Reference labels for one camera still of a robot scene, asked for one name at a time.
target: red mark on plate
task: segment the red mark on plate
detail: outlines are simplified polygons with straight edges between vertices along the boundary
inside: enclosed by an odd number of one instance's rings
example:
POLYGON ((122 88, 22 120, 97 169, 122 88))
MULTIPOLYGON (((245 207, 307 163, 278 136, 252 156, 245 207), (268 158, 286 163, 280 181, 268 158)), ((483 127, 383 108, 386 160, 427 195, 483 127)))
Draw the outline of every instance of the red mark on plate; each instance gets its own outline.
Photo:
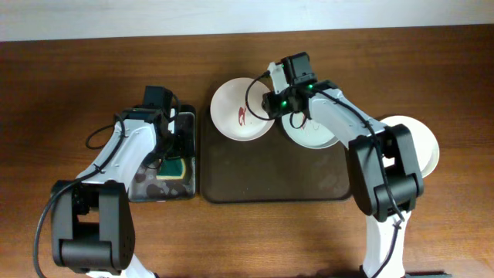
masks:
POLYGON ((239 109, 239 124, 240 124, 240 126, 242 126, 242 122, 243 122, 243 125, 245 126, 245 112, 247 112, 247 104, 244 105, 244 107, 240 107, 240 109, 239 109))

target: black tray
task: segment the black tray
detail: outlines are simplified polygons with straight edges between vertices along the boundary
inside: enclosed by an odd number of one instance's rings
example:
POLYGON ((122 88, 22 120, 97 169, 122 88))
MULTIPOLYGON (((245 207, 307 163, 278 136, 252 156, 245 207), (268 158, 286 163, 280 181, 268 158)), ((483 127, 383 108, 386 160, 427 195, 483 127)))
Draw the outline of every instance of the black tray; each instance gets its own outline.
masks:
POLYGON ((213 203, 340 201, 351 196, 344 146, 311 150, 281 120, 253 141, 221 134, 209 108, 201 119, 200 191, 213 203))

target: green object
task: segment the green object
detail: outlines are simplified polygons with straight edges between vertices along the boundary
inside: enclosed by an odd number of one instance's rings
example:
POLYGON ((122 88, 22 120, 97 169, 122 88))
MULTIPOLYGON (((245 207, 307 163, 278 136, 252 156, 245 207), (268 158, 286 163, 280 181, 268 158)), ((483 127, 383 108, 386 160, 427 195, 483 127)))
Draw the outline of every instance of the green object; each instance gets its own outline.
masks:
POLYGON ((185 160, 174 159, 164 160, 160 167, 160 171, 156 174, 157 179, 182 179, 185 174, 185 160))

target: green sponge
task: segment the green sponge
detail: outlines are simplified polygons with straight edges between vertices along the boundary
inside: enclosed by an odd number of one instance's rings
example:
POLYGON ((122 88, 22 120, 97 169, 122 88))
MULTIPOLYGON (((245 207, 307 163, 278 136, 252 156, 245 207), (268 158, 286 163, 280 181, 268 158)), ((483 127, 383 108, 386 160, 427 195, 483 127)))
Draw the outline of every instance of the green sponge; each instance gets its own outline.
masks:
POLYGON ((183 158, 174 160, 164 160, 160 171, 156 174, 156 179, 160 180, 181 180, 185 176, 185 160, 183 158))

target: white plate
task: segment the white plate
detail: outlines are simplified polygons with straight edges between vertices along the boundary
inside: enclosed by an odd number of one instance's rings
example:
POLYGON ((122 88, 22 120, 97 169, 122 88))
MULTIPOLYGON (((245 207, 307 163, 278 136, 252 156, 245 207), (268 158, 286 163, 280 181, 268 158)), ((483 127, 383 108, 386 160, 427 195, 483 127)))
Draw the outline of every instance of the white plate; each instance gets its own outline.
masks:
MULTIPOLYGON (((403 124, 408 127, 417 152, 418 167, 425 178, 434 171, 439 162, 439 144, 432 131, 422 122, 412 117, 392 116, 381 121, 390 127, 403 124)), ((383 158, 384 166, 394 164, 394 158, 383 158)))
MULTIPOLYGON (((249 141, 261 137, 274 123, 254 117, 245 105, 245 91, 252 78, 236 78, 221 85, 211 101, 211 118, 216 128, 228 138, 249 141)), ((262 109, 262 95, 266 85, 256 82, 249 92, 249 106, 260 117, 268 117, 262 109)))
MULTIPOLYGON (((293 115, 293 126, 299 127, 304 119, 303 113, 293 115)), ((314 120, 307 120, 299 129, 295 129, 290 124, 290 114, 281 118, 283 128, 292 140, 300 146, 311 149, 322 149, 331 147, 338 142, 334 134, 322 124, 314 120)))

